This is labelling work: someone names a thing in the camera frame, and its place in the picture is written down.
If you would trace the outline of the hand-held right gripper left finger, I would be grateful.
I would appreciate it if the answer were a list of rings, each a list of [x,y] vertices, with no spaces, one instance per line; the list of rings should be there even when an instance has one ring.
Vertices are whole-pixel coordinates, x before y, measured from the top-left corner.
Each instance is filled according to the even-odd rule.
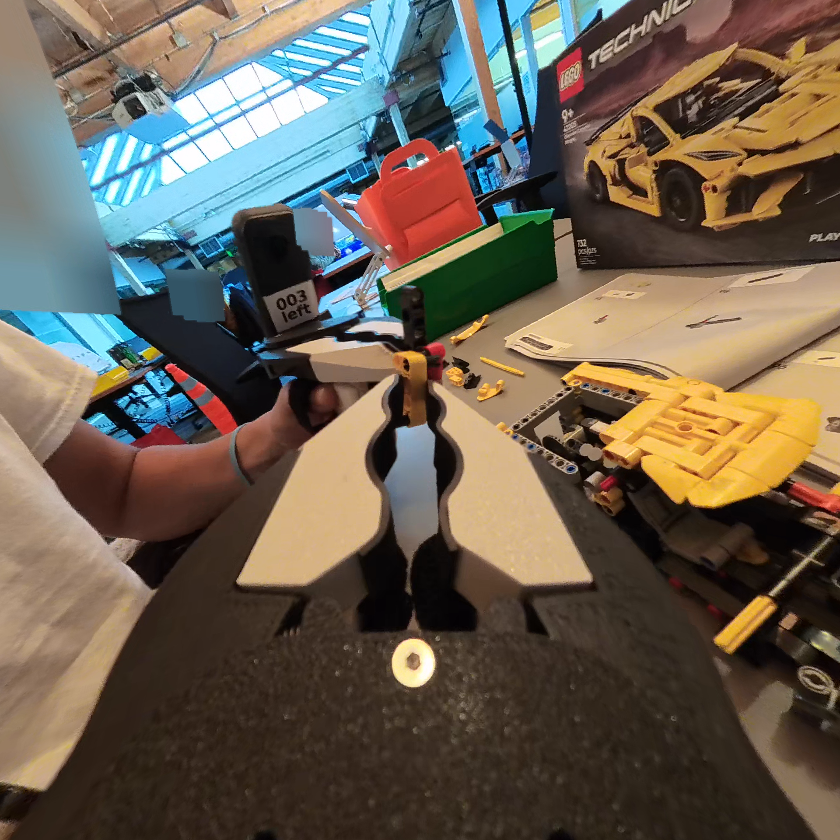
[[[387,377],[297,452],[236,580],[249,592],[332,599],[361,617],[404,616],[404,553],[385,488],[396,462]]]

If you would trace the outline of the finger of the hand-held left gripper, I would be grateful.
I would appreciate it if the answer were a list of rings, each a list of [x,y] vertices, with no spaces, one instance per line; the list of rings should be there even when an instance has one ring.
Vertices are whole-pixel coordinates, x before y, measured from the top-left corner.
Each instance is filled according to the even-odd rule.
[[[395,350],[384,342],[321,338],[305,343],[316,382],[380,382],[396,372]]]
[[[403,340],[404,327],[390,317],[342,317],[326,321],[323,334],[337,340]]]

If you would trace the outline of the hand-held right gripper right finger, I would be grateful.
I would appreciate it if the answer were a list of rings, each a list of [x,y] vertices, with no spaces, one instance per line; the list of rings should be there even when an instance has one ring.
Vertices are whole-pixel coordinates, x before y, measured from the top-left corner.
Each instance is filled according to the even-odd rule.
[[[594,575],[529,451],[442,385],[429,386],[427,406],[455,592],[484,613],[500,601],[590,590]]]

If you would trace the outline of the black brick beam assembly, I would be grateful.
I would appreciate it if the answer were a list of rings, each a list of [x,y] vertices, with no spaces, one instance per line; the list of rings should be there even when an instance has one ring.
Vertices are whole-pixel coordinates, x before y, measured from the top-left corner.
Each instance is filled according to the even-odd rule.
[[[427,378],[441,382],[445,368],[446,348],[432,342],[427,336],[424,292],[421,288],[406,285],[401,292],[403,349],[420,353],[426,359]]]

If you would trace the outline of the yellow angled brick beam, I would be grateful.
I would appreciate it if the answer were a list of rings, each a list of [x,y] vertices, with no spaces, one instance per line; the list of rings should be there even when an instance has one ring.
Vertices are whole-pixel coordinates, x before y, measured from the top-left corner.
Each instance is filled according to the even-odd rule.
[[[402,384],[402,417],[408,427],[427,423],[426,399],[428,360],[423,352],[398,351],[392,357]]]

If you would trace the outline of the partly built toy brick car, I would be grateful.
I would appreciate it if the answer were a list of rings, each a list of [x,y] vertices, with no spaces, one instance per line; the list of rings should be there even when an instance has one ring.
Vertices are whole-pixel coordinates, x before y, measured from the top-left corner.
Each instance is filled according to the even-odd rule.
[[[677,590],[721,624],[714,644],[797,664],[793,713],[838,737],[838,484],[796,478],[818,405],[582,363],[498,428],[575,480]]]

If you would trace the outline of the person's left forearm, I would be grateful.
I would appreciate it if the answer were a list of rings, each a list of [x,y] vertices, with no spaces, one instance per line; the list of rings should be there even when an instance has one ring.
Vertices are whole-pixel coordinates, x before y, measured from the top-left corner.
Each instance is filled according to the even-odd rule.
[[[246,490],[226,437],[136,448],[78,421],[45,470],[107,538],[159,542],[207,527]]]

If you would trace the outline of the grey desk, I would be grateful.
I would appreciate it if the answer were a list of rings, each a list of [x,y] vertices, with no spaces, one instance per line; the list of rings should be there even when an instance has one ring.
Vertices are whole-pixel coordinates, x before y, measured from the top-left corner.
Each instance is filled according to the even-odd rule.
[[[571,223],[553,224],[558,279],[490,316],[490,323],[467,342],[466,358],[474,361],[479,351],[496,361],[525,372],[514,376],[505,394],[480,406],[493,423],[508,422],[555,392],[565,369],[507,350],[505,338],[516,329],[550,314],[616,276],[614,271],[580,271],[575,266]],[[428,491],[411,488],[411,472],[432,475],[425,457],[432,453],[432,438],[423,430],[397,435],[397,461],[386,480],[395,510],[397,542],[411,559],[421,542],[435,532],[435,504]],[[738,658],[731,659],[711,644],[716,623],[706,608],[691,596],[665,584],[671,605],[678,607],[695,627],[692,635],[703,640],[707,658],[717,668],[731,703],[738,710],[742,728],[767,769],[808,822],[818,838],[838,838],[838,740],[815,730],[807,721],[789,713],[794,694],[795,667],[773,660],[761,668]]]

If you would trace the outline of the person's left hand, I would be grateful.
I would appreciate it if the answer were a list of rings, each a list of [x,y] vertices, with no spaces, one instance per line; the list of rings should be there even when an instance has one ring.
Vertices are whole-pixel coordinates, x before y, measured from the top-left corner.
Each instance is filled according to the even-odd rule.
[[[281,387],[275,405],[239,433],[237,451],[242,470],[251,477],[266,471],[330,423],[338,406],[333,385],[290,380]]]

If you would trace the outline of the green storage bin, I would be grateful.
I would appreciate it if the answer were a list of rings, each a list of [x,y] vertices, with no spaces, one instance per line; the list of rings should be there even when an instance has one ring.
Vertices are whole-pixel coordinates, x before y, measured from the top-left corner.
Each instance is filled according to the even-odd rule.
[[[510,214],[499,223],[504,235],[496,242],[406,284],[423,290],[430,339],[446,339],[457,327],[557,280],[551,209]],[[385,295],[377,288],[393,318],[402,317],[404,286]]]

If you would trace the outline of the scattered yellow black bricks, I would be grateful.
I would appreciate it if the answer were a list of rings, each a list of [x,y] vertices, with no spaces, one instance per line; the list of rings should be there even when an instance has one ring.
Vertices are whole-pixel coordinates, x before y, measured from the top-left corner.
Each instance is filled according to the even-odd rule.
[[[444,361],[445,377],[453,387],[459,387],[476,392],[476,399],[483,403],[503,393],[508,380],[520,379],[525,372],[508,362],[486,353],[476,353],[475,336],[481,336],[490,325],[490,315],[484,314],[476,318],[468,326],[462,328],[449,337],[450,352]],[[470,351],[471,356],[465,357],[464,350]]]

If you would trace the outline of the red plastic carry case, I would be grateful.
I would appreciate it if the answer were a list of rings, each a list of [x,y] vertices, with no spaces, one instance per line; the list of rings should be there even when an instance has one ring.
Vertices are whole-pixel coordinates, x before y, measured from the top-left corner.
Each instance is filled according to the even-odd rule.
[[[457,151],[439,152],[425,139],[384,158],[380,179],[362,192],[355,212],[383,246],[390,246],[389,270],[483,226]]]

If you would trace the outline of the person's white shirt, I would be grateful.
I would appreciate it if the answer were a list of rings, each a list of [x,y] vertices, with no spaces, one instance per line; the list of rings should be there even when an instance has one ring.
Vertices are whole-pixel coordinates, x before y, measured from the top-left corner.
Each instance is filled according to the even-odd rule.
[[[36,791],[67,761],[152,595],[46,471],[95,381],[2,322],[1,778]]]

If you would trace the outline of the closed instruction booklet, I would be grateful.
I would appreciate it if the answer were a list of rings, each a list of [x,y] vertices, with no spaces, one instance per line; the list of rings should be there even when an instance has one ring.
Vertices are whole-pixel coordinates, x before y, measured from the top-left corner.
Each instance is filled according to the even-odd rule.
[[[627,273],[508,335],[537,361],[589,363],[729,389],[835,331],[839,264],[735,276]]]

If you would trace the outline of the black pole stand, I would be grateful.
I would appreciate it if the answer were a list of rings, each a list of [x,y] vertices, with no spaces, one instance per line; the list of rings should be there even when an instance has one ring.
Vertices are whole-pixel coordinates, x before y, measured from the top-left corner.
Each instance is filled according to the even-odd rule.
[[[508,63],[511,69],[512,84],[516,93],[518,109],[520,111],[521,129],[527,148],[530,151],[532,146],[532,124],[529,117],[528,105],[522,85],[522,76],[520,73],[518,59],[516,56],[517,51],[512,34],[510,18],[508,15],[507,3],[503,0],[498,0],[497,9],[500,17],[502,37],[507,51]]]

